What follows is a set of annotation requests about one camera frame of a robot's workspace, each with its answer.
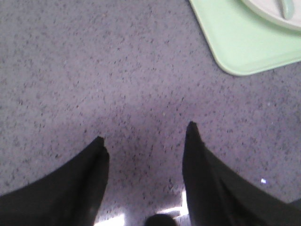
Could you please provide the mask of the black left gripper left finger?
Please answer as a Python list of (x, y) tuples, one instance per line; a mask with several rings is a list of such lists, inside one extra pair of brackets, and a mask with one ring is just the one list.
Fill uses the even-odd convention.
[(2, 226), (92, 226), (108, 183), (102, 137), (49, 175), (0, 198)]

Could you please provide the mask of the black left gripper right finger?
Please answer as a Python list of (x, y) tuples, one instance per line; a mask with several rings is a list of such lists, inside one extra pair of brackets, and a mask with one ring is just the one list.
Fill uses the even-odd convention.
[(182, 174), (193, 226), (299, 226), (301, 201), (285, 203), (243, 179), (186, 129)]

